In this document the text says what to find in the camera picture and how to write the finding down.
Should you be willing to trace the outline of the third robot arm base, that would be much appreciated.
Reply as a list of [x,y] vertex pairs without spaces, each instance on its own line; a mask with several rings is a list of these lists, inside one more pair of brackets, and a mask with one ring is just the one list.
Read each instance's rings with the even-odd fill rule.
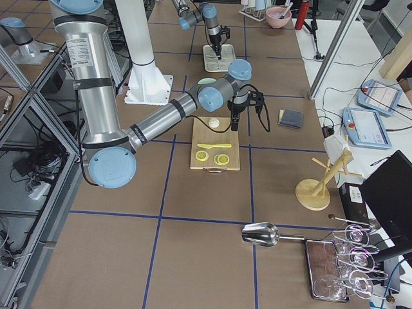
[[49,54],[55,52],[52,45],[35,41],[23,21],[17,17],[1,19],[1,46],[16,46],[11,55],[16,64],[42,64]]

